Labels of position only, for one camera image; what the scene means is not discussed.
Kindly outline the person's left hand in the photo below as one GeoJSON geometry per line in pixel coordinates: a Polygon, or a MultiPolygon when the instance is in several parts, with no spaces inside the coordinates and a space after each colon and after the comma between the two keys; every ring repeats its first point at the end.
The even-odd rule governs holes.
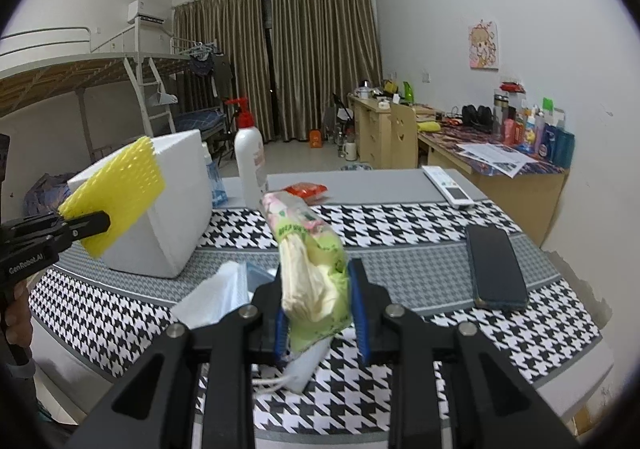
{"type": "Polygon", "coordinates": [[[6,309],[6,340],[10,345],[28,348],[32,344],[32,314],[25,281],[14,287],[14,300],[6,309]]]}

